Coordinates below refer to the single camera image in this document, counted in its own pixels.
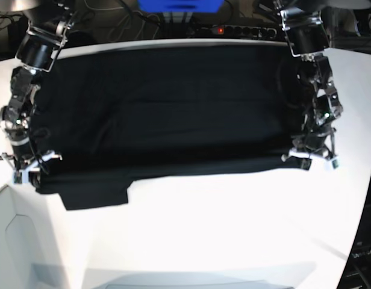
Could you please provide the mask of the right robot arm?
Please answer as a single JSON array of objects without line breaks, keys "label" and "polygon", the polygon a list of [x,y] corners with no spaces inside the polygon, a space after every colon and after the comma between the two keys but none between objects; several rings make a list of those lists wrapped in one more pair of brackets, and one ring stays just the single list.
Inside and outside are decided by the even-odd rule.
[{"label": "right robot arm", "polygon": [[11,167],[14,184],[31,184],[37,188],[41,175],[49,173],[46,163],[62,156],[36,147],[37,138],[48,132],[31,128],[37,108],[35,96],[41,89],[41,76],[52,70],[68,42],[75,23],[75,1],[0,1],[0,11],[21,12],[28,21],[25,37],[15,55],[20,65],[11,74],[11,98],[0,110],[0,128],[13,153],[1,154],[0,161]]}]

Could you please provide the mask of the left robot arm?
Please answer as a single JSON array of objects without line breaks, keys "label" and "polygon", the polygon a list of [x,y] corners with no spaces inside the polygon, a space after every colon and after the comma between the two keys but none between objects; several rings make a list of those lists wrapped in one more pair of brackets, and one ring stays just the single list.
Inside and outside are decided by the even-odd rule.
[{"label": "left robot arm", "polygon": [[290,52],[297,60],[296,79],[301,88],[297,104],[302,111],[299,132],[292,135],[292,147],[282,155],[282,162],[296,159],[301,169],[309,170],[313,162],[320,162],[328,170],[340,166],[335,152],[336,129],[333,121],[340,118],[343,106],[334,85],[329,48],[321,9],[326,2],[274,1],[274,11],[281,20],[281,29]]}]

